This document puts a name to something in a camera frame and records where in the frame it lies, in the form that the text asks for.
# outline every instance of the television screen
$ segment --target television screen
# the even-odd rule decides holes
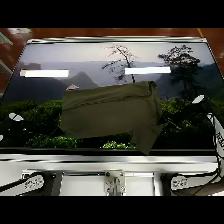
[[[168,67],[170,72],[125,73],[125,68],[155,67]],[[33,70],[42,71],[35,77],[25,75]],[[213,128],[206,117],[188,117],[181,127],[169,119],[200,94],[210,97],[224,113],[223,79],[207,43],[159,41],[27,44],[0,107],[1,122],[11,116],[23,119],[27,126],[17,125],[0,133],[0,147],[133,150],[130,133],[76,139],[65,137],[58,126],[67,88],[82,90],[141,81],[157,84],[162,103],[165,123],[154,149],[214,148]]]

